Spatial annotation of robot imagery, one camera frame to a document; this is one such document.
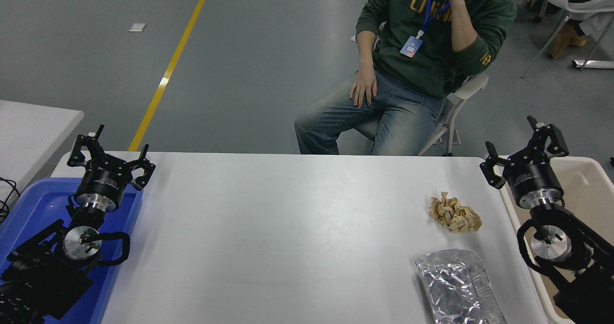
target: lanyard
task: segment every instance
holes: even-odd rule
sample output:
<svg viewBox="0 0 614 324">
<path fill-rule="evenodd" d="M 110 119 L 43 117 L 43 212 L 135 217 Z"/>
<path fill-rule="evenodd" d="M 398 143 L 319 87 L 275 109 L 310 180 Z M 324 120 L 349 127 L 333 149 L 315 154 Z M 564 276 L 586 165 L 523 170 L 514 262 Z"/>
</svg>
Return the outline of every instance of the lanyard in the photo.
<svg viewBox="0 0 614 324">
<path fill-rule="evenodd" d="M 424 35 L 424 32 L 426 31 L 430 22 L 437 19 L 439 16 L 441 16 L 443 13 L 445 13 L 445 11 L 447 11 L 450 8 L 450 1 L 448 1 L 441 8 L 441 10 L 439 10 L 439 12 L 437 12 L 437 14 L 433 16 L 433 18 L 428 19 L 428 15 L 430 15 L 432 4 L 433 4 L 433 0 L 426 0 L 427 11 L 424 11 L 424 24 L 423 24 L 423 27 L 420 29 L 420 31 L 418 31 L 418 36 L 416 37 L 416 39 L 420 39 L 420 37 Z"/>
</svg>

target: white tabletop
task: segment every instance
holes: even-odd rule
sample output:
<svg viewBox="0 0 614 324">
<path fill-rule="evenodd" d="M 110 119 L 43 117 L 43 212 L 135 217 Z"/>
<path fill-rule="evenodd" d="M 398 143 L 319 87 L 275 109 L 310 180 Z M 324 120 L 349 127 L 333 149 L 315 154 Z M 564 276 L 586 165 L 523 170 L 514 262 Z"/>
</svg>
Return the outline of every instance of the white tabletop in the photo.
<svg viewBox="0 0 614 324">
<path fill-rule="evenodd" d="M 0 100 L 0 177 L 21 191 L 83 119 L 83 112 Z M 0 199 L 9 186 L 0 183 Z"/>
<path fill-rule="evenodd" d="M 53 176 L 81 177 L 67 158 Z M 448 248 L 482 257 L 509 324 L 547 322 L 479 158 L 149 158 L 157 168 L 104 324 L 432 323 L 414 260 Z M 441 191 L 480 214 L 479 232 L 428 216 Z"/>
</svg>

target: white plastic bin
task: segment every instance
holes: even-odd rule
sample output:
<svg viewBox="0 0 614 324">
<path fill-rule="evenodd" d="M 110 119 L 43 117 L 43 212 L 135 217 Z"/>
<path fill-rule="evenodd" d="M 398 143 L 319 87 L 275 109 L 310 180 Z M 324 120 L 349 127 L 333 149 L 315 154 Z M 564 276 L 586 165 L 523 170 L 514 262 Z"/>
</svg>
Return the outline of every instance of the white plastic bin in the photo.
<svg viewBox="0 0 614 324">
<path fill-rule="evenodd" d="M 609 243 L 614 243 L 614 185 L 601 165 L 592 158 L 572 156 L 552 158 L 550 164 L 564 191 L 565 208 Z M 509 219 L 518 230 L 530 218 L 529 211 L 516 206 L 507 184 L 500 193 Z M 552 324 L 574 324 L 554 305 L 552 297 L 557 290 L 550 279 L 532 269 L 529 271 L 548 320 Z"/>
</svg>

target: man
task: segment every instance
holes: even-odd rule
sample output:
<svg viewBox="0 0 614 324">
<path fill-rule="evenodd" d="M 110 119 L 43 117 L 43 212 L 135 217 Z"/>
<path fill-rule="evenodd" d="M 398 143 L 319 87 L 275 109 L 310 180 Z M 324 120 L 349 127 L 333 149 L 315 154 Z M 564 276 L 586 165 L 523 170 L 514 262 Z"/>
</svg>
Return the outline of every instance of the man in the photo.
<svg viewBox="0 0 614 324">
<path fill-rule="evenodd" d="M 515 16 L 513 0 L 368 0 L 358 73 L 296 119 L 301 153 L 338 154 L 340 133 L 383 114 L 371 154 L 416 155 L 447 94 L 492 63 Z"/>
</svg>

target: aluminum foil bag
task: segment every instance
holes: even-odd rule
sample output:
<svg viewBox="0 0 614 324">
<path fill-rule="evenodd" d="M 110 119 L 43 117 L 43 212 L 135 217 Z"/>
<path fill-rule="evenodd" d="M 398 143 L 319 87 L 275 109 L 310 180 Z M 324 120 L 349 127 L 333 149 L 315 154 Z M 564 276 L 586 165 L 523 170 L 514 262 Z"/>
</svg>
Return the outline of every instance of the aluminum foil bag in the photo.
<svg viewBox="0 0 614 324">
<path fill-rule="evenodd" d="M 476 252 L 441 250 L 416 265 L 436 324 L 505 324 Z"/>
</svg>

